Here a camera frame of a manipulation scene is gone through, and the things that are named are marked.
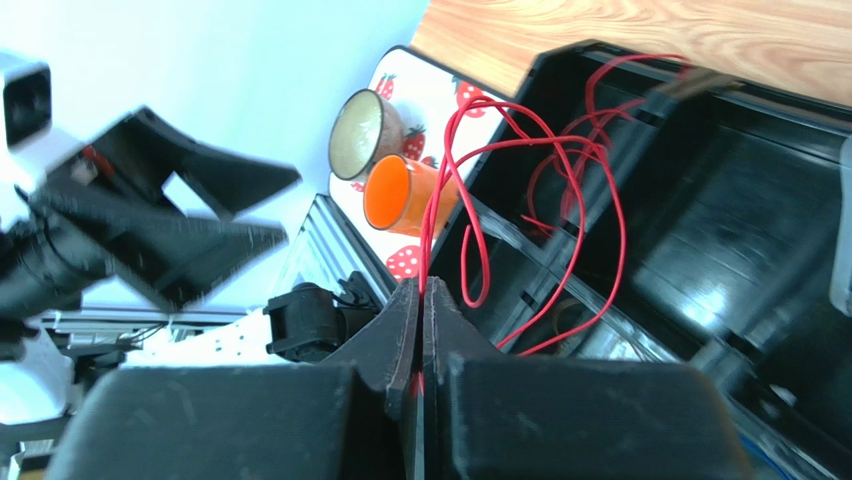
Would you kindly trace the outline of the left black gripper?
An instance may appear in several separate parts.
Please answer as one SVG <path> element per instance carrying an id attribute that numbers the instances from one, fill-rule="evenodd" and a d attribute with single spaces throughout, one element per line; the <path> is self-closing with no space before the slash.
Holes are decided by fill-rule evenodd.
<path id="1" fill-rule="evenodd" d="M 286 240 L 274 224 L 134 214 L 172 212 L 163 185 L 173 175 L 222 220 L 301 181 L 292 166 L 200 143 L 139 108 L 35 191 L 16 191 L 30 216 L 1 236 L 2 346 L 34 337 L 30 318 L 79 310 L 84 290 L 114 276 L 161 311 L 179 312 Z"/>

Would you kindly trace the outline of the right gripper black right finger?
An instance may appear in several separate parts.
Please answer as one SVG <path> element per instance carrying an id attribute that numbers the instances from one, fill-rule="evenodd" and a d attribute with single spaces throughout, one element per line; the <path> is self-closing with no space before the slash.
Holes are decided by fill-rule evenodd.
<path id="1" fill-rule="evenodd" d="M 443 443 L 450 438 L 444 425 L 449 419 L 446 375 L 450 357 L 456 354 L 471 358 L 499 351 L 464 318 L 446 283 L 438 277 L 429 277 L 425 282 L 421 324 L 424 474 L 427 479 L 442 479 Z"/>

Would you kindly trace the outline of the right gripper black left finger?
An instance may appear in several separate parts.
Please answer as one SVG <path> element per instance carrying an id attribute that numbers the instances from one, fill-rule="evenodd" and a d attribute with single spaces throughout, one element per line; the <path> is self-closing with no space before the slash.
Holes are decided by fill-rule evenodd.
<path id="1" fill-rule="evenodd" d="M 353 373 L 342 479 L 416 477 L 420 306 L 418 280 L 403 280 L 382 311 L 323 361 Z"/>

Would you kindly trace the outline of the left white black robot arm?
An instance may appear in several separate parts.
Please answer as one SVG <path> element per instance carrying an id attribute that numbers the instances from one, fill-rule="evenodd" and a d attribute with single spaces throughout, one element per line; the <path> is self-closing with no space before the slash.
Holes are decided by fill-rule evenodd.
<path id="1" fill-rule="evenodd" d="M 203 300 L 287 235 L 239 215 L 297 185 L 292 166 L 196 141 L 147 107 L 49 163 L 27 214 L 1 233 L 1 422 L 68 409 L 74 363 L 37 320 L 81 308 L 121 280 L 174 315 Z"/>

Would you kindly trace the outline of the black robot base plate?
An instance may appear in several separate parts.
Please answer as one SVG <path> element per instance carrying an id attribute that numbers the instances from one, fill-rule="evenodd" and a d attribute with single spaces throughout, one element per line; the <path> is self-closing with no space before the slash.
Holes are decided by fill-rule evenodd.
<path id="1" fill-rule="evenodd" d="M 266 351 L 292 362 L 323 360 L 378 315 L 396 285 L 337 203 L 315 196 L 263 309 Z"/>

